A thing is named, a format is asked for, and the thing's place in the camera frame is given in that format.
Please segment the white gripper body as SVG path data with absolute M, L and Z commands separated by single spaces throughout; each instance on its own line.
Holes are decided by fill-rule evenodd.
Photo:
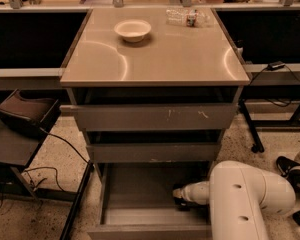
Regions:
M 181 196 L 187 202 L 207 205 L 209 203 L 210 184 L 208 181 L 187 184 L 181 188 Z

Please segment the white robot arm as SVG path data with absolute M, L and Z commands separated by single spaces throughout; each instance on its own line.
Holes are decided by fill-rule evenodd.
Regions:
M 178 202 L 210 206 L 213 240 L 270 240 L 263 214 L 285 214 L 296 195 L 282 176 L 238 161 L 223 161 L 207 181 L 172 192 Z

